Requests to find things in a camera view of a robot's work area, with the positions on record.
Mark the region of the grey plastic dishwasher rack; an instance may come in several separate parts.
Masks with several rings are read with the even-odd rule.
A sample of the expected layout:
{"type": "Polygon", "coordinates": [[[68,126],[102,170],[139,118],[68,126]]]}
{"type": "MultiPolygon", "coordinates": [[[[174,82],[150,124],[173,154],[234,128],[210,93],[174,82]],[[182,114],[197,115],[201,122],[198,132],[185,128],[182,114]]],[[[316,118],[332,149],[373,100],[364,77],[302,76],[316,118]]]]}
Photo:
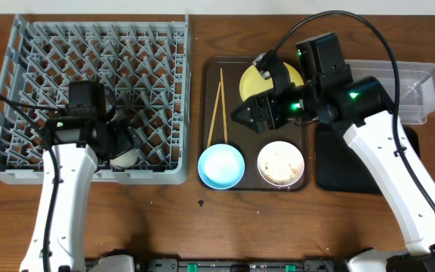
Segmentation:
{"type": "Polygon", "coordinates": [[[32,124],[68,104],[73,81],[99,82],[116,95],[116,117],[141,140],[136,163],[101,164],[96,181],[185,182],[188,176],[192,30],[171,22],[34,22],[14,18],[0,72],[0,94],[22,102],[24,119],[0,101],[0,181],[39,184],[42,149],[32,124]]]}

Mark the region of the clear plastic bin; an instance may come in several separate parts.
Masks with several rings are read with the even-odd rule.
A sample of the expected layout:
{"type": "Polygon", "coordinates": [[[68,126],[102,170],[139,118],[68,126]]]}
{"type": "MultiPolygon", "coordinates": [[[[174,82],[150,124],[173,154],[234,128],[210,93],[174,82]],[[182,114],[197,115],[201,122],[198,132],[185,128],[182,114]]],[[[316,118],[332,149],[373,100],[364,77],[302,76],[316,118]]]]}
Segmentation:
{"type": "MultiPolygon", "coordinates": [[[[355,80],[374,76],[387,93],[394,97],[394,76],[391,63],[386,60],[347,60],[355,80]]],[[[423,125],[435,111],[435,63],[399,61],[400,109],[404,125],[423,125]]]]}

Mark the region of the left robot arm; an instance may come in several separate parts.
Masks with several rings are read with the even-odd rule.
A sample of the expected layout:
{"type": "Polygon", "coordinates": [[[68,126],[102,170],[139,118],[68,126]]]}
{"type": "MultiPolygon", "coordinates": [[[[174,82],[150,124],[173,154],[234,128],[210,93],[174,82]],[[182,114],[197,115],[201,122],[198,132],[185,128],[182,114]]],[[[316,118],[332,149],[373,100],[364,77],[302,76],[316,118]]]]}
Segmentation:
{"type": "Polygon", "coordinates": [[[92,81],[71,82],[69,103],[39,134],[42,194],[21,271],[85,271],[84,232],[90,184],[100,162],[123,170],[138,159],[142,140],[128,119],[114,119],[113,91],[92,81]]]}

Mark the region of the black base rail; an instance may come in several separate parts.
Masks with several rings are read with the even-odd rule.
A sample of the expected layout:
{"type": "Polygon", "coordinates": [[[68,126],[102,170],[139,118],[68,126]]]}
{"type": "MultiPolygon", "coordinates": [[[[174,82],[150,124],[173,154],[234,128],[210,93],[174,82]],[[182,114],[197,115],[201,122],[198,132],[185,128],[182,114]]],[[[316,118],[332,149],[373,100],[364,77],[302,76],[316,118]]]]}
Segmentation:
{"type": "Polygon", "coordinates": [[[179,255],[157,255],[148,256],[132,255],[128,250],[115,249],[105,252],[98,258],[86,258],[87,271],[96,267],[105,257],[114,255],[129,255],[134,261],[134,271],[183,271],[183,272],[249,272],[249,271],[318,271],[338,272],[349,271],[345,261],[335,258],[313,257],[298,260],[264,260],[264,259],[198,259],[181,258],[179,255]]]}

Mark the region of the light blue bowl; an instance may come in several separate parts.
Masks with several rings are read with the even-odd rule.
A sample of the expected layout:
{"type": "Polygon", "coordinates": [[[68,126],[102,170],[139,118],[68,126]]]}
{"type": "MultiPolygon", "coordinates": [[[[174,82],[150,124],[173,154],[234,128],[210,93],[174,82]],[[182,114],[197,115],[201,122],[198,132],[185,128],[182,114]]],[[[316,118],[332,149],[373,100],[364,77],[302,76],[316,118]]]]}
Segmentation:
{"type": "Polygon", "coordinates": [[[245,174],[243,155],[229,144],[215,144],[202,152],[197,171],[204,185],[227,190],[237,185],[245,174]]]}

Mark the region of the white bowl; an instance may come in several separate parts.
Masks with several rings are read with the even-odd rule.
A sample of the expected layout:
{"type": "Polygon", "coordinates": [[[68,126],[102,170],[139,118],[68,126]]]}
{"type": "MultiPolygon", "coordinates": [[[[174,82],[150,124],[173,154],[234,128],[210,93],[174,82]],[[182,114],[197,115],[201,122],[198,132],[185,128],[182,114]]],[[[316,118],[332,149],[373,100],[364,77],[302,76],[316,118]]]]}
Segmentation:
{"type": "Polygon", "coordinates": [[[274,187],[290,187],[304,175],[305,161],[302,152],[286,141],[266,144],[258,153],[258,172],[274,187]]]}

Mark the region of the black waste tray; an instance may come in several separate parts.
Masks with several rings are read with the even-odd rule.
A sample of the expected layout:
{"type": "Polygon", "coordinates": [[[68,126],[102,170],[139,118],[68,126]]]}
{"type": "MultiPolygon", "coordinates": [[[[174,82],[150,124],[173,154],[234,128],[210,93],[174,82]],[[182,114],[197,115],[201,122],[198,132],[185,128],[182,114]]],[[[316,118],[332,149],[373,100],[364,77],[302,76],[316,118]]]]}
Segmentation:
{"type": "Polygon", "coordinates": [[[326,124],[315,130],[316,183],[322,190],[381,195],[362,160],[326,124]]]}

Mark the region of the small white cup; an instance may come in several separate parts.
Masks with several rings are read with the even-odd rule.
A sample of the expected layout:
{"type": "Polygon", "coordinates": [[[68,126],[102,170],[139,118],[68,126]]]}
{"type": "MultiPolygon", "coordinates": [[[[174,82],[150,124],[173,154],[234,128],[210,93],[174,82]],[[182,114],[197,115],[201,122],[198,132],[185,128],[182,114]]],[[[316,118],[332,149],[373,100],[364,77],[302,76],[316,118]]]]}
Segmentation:
{"type": "Polygon", "coordinates": [[[110,160],[110,165],[117,169],[127,169],[132,167],[138,159],[137,149],[129,150],[126,153],[110,160]]]}

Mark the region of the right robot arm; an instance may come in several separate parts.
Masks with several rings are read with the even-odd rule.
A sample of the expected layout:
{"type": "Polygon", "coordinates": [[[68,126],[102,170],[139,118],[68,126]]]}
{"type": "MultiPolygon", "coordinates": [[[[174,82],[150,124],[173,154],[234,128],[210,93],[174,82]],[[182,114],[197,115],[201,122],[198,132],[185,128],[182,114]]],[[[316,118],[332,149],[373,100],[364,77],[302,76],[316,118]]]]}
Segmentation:
{"type": "Polygon", "coordinates": [[[369,249],[347,260],[350,271],[435,271],[435,183],[393,114],[393,101],[372,76],[356,80],[338,37],[325,33],[297,44],[304,84],[292,83],[273,52],[255,69],[273,87],[246,99],[231,115],[256,132],[316,119],[330,125],[362,160],[402,231],[406,252],[369,249]]]}

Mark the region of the yellow round plate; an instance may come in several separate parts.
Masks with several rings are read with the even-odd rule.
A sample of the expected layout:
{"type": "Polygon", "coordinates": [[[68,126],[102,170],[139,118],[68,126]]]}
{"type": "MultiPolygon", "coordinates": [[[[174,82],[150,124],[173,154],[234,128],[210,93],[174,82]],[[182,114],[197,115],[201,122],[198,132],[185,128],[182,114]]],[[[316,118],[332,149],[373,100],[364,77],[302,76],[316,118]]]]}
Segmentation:
{"type": "MultiPolygon", "coordinates": [[[[290,64],[285,63],[285,67],[290,75],[291,82],[296,86],[301,86],[304,81],[299,72],[290,64]]],[[[239,82],[239,93],[242,101],[249,97],[265,92],[273,88],[273,81],[271,79],[263,79],[260,73],[250,66],[243,74],[239,82]]]]}

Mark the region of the dark brown serving tray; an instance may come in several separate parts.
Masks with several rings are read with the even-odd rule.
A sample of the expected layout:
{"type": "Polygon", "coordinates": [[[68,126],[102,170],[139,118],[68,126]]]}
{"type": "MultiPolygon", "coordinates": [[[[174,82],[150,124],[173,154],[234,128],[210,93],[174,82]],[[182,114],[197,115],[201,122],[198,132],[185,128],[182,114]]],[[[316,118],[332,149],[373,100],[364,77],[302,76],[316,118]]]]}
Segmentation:
{"type": "MultiPolygon", "coordinates": [[[[209,127],[213,112],[218,83],[220,81],[220,68],[224,71],[224,89],[226,111],[231,113],[241,103],[239,81],[242,74],[251,65],[251,57],[218,56],[207,59],[202,71],[201,111],[199,116],[199,151],[206,149],[209,127]]],[[[244,125],[240,125],[227,116],[228,143],[235,147],[244,157],[245,174],[241,181],[231,189],[234,191],[261,191],[261,192],[298,192],[304,190],[310,183],[310,157],[308,148],[308,130],[288,123],[278,130],[257,133],[244,125]],[[303,154],[305,170],[298,183],[290,187],[274,187],[268,184],[259,174],[257,157],[260,150],[273,141],[286,141],[294,144],[303,154]]],[[[223,118],[221,107],[217,108],[214,131],[211,142],[222,144],[224,142],[223,118]]]]}

